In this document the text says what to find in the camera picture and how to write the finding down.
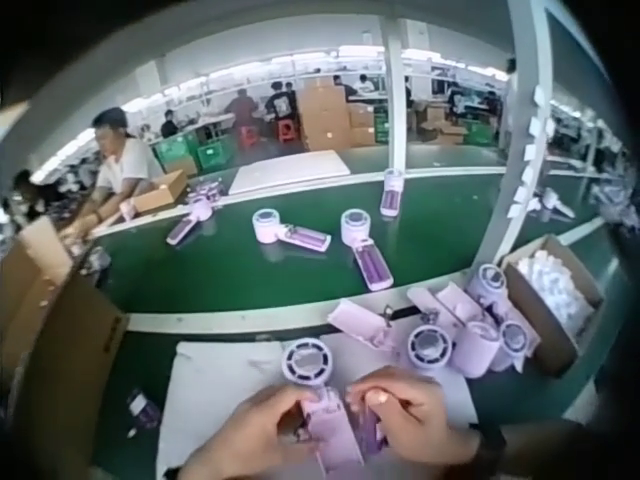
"red plastic stool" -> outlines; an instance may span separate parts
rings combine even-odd
[[[278,141],[280,143],[296,140],[296,125],[293,120],[278,120]]]
[[[244,149],[250,148],[260,140],[256,127],[240,127],[240,146]]]

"fingernail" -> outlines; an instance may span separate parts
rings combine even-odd
[[[367,405],[380,405],[386,402],[388,398],[389,394],[387,392],[378,389],[369,390],[364,396]]]

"hand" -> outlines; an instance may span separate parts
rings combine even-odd
[[[317,442],[287,444],[278,438],[278,426],[301,400],[314,401],[317,397],[312,391],[293,385],[268,387],[256,393],[191,455],[180,472],[180,480],[249,476],[313,455]]]
[[[95,215],[86,215],[76,219],[71,225],[60,232],[63,241],[83,240],[91,230],[98,226]]]
[[[390,447],[406,460],[456,465],[478,449],[475,432],[449,427],[442,389],[424,377],[384,367],[351,385],[346,400],[355,412],[370,408]]]

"person in red shirt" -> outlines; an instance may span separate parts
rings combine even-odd
[[[253,116],[253,112],[257,109],[258,104],[253,98],[247,95],[247,89],[241,88],[238,90],[238,96],[231,100],[224,111],[225,113],[233,113],[236,116],[233,126],[234,128],[237,128],[255,126],[256,120]]]

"stack of cardboard boxes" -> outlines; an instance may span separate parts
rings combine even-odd
[[[351,146],[368,147],[376,144],[375,115],[372,105],[349,104],[351,124]]]
[[[425,130],[435,130],[438,136],[427,142],[434,145],[462,145],[467,134],[465,127],[452,125],[445,119],[446,104],[430,104],[427,107],[427,121],[420,126]]]
[[[331,77],[317,77],[298,91],[303,138],[310,151],[344,150],[351,146],[349,110],[344,87]]]

